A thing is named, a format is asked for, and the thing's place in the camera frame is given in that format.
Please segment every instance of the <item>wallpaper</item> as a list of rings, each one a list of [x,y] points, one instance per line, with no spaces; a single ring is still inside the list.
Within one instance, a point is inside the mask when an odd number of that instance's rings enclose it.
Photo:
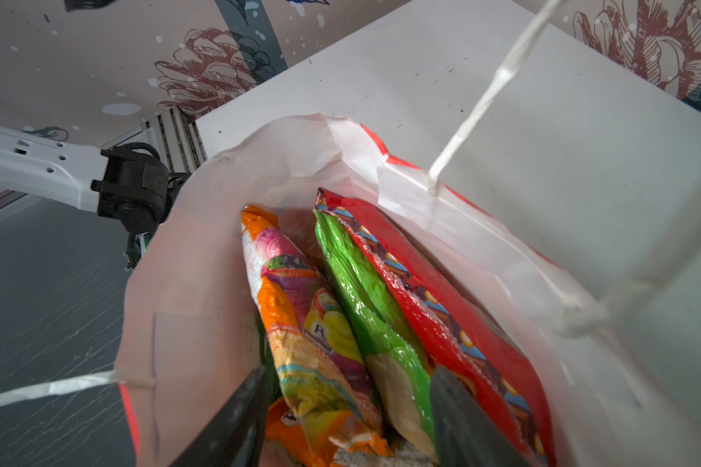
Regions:
[[[406,1],[5,0],[0,125],[101,145],[173,105],[200,117]],[[701,0],[570,0],[553,24],[701,111]]]

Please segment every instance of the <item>dark gray surface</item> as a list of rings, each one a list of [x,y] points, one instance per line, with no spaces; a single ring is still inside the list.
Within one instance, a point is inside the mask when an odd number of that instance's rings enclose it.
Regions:
[[[126,241],[118,221],[59,202],[0,210],[0,392],[112,369]],[[134,460],[116,385],[0,408],[0,467]]]

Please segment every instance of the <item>gift bag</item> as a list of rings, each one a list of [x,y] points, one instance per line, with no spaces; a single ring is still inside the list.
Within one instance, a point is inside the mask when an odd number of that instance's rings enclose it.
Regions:
[[[566,339],[555,330],[561,310],[595,299],[427,177],[359,123],[321,114],[275,120],[197,170],[128,284],[115,369],[129,382],[138,465],[172,462],[259,364],[240,211],[269,209],[300,249],[319,254],[320,186],[380,207],[514,340],[548,398],[558,465],[701,465],[695,424],[616,333]],[[282,455],[266,445],[262,462],[288,465]]]

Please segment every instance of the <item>white table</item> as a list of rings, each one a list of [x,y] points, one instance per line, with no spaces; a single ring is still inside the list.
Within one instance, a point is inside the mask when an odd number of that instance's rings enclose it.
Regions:
[[[429,167],[531,17],[507,0],[412,0],[199,119],[206,152],[321,111]],[[700,178],[701,114],[552,26],[442,175],[598,296]],[[623,332],[701,425],[701,257]]]

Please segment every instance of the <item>red flower illustration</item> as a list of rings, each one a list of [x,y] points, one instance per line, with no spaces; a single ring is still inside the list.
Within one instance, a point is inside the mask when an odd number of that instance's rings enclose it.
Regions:
[[[673,18],[662,3],[638,0],[637,24],[625,5],[605,0],[594,23],[574,15],[574,37],[677,98],[701,94],[701,14],[685,0]]]
[[[174,52],[175,63],[156,62],[164,74],[159,87],[174,99],[160,102],[162,110],[176,105],[194,118],[202,117],[275,76],[270,58],[251,37],[215,28],[192,29],[184,44]]]

